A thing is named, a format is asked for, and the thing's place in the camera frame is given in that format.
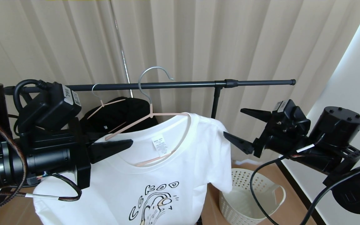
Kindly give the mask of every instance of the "black garment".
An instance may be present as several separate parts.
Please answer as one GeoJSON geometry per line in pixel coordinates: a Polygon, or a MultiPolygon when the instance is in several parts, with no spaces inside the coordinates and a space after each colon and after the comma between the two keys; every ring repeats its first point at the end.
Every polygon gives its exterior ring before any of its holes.
{"type": "MultiPolygon", "coordinates": [[[[125,100],[102,107],[96,114],[94,114],[90,119],[87,120],[87,118],[99,107],[93,108],[92,110],[88,111],[80,120],[80,126],[83,133],[108,133],[112,129],[126,122],[118,129],[114,130],[115,132],[150,113],[149,103],[139,98],[118,97],[109,102],[121,99],[125,100]]],[[[158,121],[155,117],[147,118],[146,120],[125,130],[124,133],[141,131],[153,127],[157,124],[158,121]]]]}

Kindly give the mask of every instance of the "laundry basket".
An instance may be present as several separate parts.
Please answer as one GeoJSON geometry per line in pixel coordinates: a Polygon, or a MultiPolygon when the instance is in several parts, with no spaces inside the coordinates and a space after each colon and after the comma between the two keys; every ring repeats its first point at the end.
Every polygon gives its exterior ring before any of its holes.
{"type": "MultiPolygon", "coordinates": [[[[226,194],[220,192],[219,206],[224,218],[231,225],[255,225],[266,217],[254,201],[250,189],[253,171],[241,168],[232,169],[233,190],[226,194]]],[[[267,214],[273,214],[286,199],[286,191],[265,176],[256,173],[252,183],[254,193],[267,214]],[[276,202],[274,191],[283,190],[283,199],[276,202]]]]}

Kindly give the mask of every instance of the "wooden floor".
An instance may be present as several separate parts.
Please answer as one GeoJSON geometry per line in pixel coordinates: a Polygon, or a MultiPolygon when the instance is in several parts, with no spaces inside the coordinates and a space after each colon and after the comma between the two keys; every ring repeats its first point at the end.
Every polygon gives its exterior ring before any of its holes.
{"type": "MultiPolygon", "coordinates": [[[[235,168],[246,168],[254,170],[256,166],[244,164],[234,166],[235,168]]],[[[288,183],[280,169],[276,165],[270,165],[259,173],[269,178],[274,183],[283,186],[287,197],[283,205],[272,215],[278,224],[297,225],[300,224],[306,214],[306,207],[288,183]]],[[[32,192],[32,188],[22,189],[24,192],[32,192]]],[[[219,191],[212,185],[208,185],[204,209],[202,211],[204,225],[228,225],[219,210],[219,191]]],[[[8,204],[0,208],[0,225],[42,225],[40,219],[34,212],[33,201],[31,198],[16,197],[8,204]]],[[[269,225],[270,221],[265,219],[260,225],[269,225]]],[[[312,218],[307,225],[315,225],[312,218]]]]}

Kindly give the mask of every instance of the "hanger hook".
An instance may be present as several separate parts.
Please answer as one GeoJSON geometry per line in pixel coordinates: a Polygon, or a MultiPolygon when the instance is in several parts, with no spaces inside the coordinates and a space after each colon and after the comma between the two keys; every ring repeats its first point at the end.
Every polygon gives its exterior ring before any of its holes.
{"type": "Polygon", "coordinates": [[[165,68],[163,68],[163,67],[151,67],[151,68],[146,69],[146,70],[141,74],[140,78],[138,79],[138,89],[141,91],[141,93],[142,93],[143,95],[147,96],[148,100],[150,101],[150,104],[152,104],[153,101],[151,100],[151,97],[149,97],[149,95],[147,95],[147,94],[141,89],[141,79],[143,78],[144,74],[146,74],[146,73],[147,73],[149,70],[151,70],[151,69],[161,69],[161,70],[165,71],[165,73],[166,73],[166,75],[167,75],[167,78],[169,78],[170,80],[174,81],[174,78],[171,77],[171,76],[169,75],[169,73],[165,70],[165,68]]]}
{"type": "Polygon", "coordinates": [[[99,98],[101,104],[103,104],[103,100],[102,100],[98,95],[96,95],[96,94],[94,93],[94,87],[97,86],[98,84],[94,84],[94,86],[92,86],[92,88],[91,88],[91,93],[92,93],[95,97],[99,98]]]}

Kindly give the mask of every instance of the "curtain fold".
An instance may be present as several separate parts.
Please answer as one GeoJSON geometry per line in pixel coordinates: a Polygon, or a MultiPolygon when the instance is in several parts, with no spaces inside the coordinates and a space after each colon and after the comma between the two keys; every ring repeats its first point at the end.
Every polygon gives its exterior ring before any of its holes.
{"type": "MultiPolygon", "coordinates": [[[[265,124],[240,109],[269,111],[291,98],[307,114],[359,24],[360,1],[355,0],[0,1],[0,83],[28,78],[126,83],[126,70],[135,83],[156,65],[176,81],[296,79],[295,86],[222,90],[217,119],[253,141],[265,124]]],[[[167,81],[157,70],[143,79],[167,81]]],[[[147,92],[156,111],[210,116],[213,88],[147,92]]],[[[130,96],[128,91],[97,94],[104,101],[130,96]]],[[[144,98],[139,91],[133,94],[144,98]]],[[[81,118],[99,102],[91,93],[79,96],[81,118]]],[[[10,97],[7,104],[9,113],[17,114],[10,97]]],[[[233,150],[234,159],[246,157],[233,150]]],[[[260,160],[273,157],[266,151],[260,160]]]]}

